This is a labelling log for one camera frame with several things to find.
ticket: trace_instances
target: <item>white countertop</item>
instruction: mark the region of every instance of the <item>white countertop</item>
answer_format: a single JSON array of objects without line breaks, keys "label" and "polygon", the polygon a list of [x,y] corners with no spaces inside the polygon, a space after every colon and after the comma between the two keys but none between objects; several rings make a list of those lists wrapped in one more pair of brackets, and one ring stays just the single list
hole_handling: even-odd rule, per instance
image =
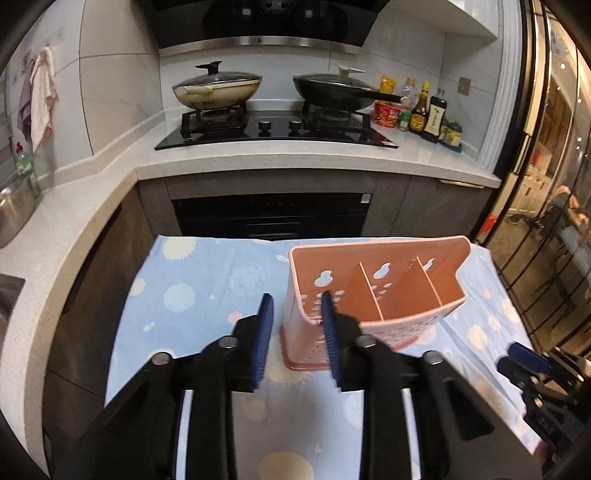
[{"label": "white countertop", "polygon": [[383,171],[498,187],[468,156],[412,134],[379,130],[398,149],[320,141],[228,142],[155,151],[178,128],[178,113],[153,128],[100,173],[44,193],[29,222],[0,249],[0,273],[25,279],[0,357],[0,408],[19,440],[45,465],[44,377],[63,304],[107,220],[138,180],[261,168]]}]

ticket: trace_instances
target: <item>pink plastic basket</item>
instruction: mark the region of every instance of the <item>pink plastic basket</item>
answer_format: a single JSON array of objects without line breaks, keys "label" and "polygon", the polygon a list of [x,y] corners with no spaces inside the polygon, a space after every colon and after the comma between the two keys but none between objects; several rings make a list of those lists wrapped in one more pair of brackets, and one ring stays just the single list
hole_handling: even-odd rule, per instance
[{"label": "pink plastic basket", "polygon": [[285,364],[329,367],[320,324],[326,290],[365,333],[395,350],[410,345],[465,302],[456,272],[469,254],[464,236],[292,248],[280,331]]}]

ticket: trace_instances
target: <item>towel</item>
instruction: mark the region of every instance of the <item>towel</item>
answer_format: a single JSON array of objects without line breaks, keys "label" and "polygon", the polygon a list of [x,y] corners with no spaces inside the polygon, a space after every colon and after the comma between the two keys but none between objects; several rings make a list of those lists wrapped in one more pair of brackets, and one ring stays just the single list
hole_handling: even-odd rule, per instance
[{"label": "towel", "polygon": [[51,136],[51,109],[57,99],[56,71],[49,47],[41,50],[31,73],[31,139],[36,152],[44,138]]},{"label": "towel", "polygon": [[34,61],[30,61],[25,72],[25,81],[22,83],[21,100],[18,102],[17,127],[25,136],[27,142],[31,140],[31,97],[33,95],[33,86],[31,85],[31,75],[33,73]]}]

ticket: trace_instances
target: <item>metal screw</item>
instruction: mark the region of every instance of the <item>metal screw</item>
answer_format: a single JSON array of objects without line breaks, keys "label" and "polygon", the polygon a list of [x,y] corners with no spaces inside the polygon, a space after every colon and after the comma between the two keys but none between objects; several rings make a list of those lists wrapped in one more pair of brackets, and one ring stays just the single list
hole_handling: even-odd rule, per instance
[{"label": "metal screw", "polygon": [[233,336],[222,337],[217,344],[222,348],[234,348],[238,345],[238,339]]},{"label": "metal screw", "polygon": [[443,357],[435,350],[430,350],[423,355],[425,361],[431,365],[437,365],[443,362]]},{"label": "metal screw", "polygon": [[152,363],[154,365],[166,365],[173,359],[168,352],[158,352],[152,355]]},{"label": "metal screw", "polygon": [[369,348],[376,344],[375,338],[371,335],[361,335],[355,339],[355,344],[361,348]]}]

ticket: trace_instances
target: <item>soy sauce bottle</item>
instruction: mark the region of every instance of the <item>soy sauce bottle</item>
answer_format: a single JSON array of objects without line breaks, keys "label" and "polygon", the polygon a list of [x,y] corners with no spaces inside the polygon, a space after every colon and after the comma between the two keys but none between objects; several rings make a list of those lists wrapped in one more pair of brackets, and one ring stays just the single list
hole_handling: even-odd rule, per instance
[{"label": "soy sauce bottle", "polygon": [[425,130],[421,134],[425,140],[437,143],[441,134],[441,122],[447,110],[447,100],[443,98],[445,90],[438,88],[437,96],[431,97],[431,104],[429,105],[429,116],[427,118],[427,124]]},{"label": "soy sauce bottle", "polygon": [[410,113],[410,123],[408,124],[408,131],[420,135],[425,130],[427,124],[427,97],[429,96],[429,82],[423,82],[421,96],[418,99],[417,106],[413,108]]}]

